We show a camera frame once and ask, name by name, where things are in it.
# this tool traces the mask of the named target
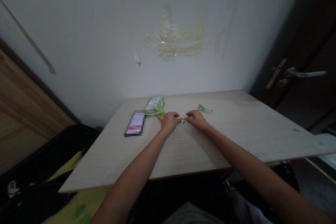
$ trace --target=forearm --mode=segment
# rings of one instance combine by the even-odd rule
[[[169,133],[159,131],[152,141],[128,165],[114,183],[91,223],[125,223],[163,147]]]
[[[272,169],[212,126],[204,129],[231,166],[287,222],[331,221],[315,206],[290,187]]]

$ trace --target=door lock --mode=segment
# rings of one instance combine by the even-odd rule
[[[277,85],[279,88],[282,88],[288,84],[289,80],[284,78],[278,81]]]
[[[296,76],[296,77],[299,77],[299,78],[307,78],[307,77],[322,76],[322,75],[325,75],[326,73],[327,73],[327,71],[302,73],[302,72],[298,72],[295,67],[291,67],[291,68],[288,68],[284,72],[284,76],[286,78],[291,77],[291,76]]]

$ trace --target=wooden door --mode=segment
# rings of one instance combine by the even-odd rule
[[[75,123],[0,50],[0,174]]]
[[[287,77],[292,67],[327,73]],[[307,130],[336,109],[336,0],[317,0],[258,99]]]

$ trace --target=phone screen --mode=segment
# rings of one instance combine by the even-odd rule
[[[144,110],[135,110],[128,126],[125,130],[125,137],[132,135],[141,135],[146,120],[146,113]]]

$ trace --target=wooden table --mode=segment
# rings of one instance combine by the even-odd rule
[[[116,181],[160,129],[157,118],[147,118],[141,136],[124,137],[133,111],[143,109],[147,100],[131,99],[121,105],[60,192]],[[206,120],[263,162],[336,152],[334,137],[312,135],[244,91],[166,96],[164,100],[165,112],[182,114],[197,109],[198,104],[213,109],[211,114],[203,114]],[[166,140],[150,179],[227,167],[230,164],[208,137],[186,122]]]

